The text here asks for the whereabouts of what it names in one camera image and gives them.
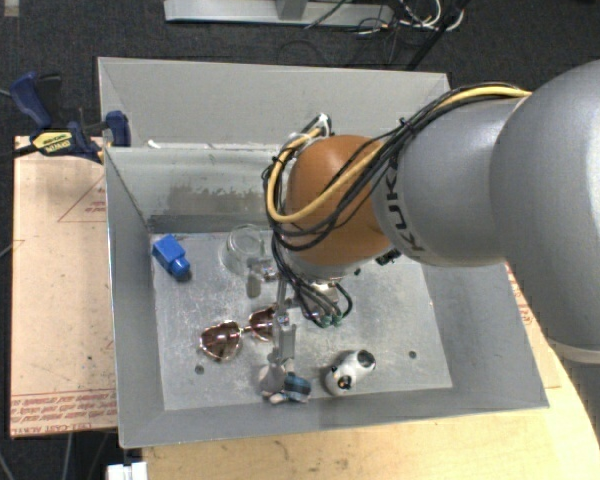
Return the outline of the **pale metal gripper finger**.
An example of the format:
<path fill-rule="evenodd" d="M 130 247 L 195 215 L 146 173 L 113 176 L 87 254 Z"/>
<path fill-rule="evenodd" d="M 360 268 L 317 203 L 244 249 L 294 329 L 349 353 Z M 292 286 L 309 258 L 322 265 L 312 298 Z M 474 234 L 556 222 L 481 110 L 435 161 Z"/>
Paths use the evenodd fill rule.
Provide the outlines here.
<path fill-rule="evenodd" d="M 259 372 L 261 393 L 281 392 L 286 376 L 294 371 L 296 328 L 287 314 L 274 317 L 273 348 L 267 356 L 267 365 Z"/>
<path fill-rule="evenodd" d="M 264 283 L 279 279 L 277 265 L 272 258 L 250 258 L 247 261 L 246 293 L 249 298 L 257 298 Z"/>

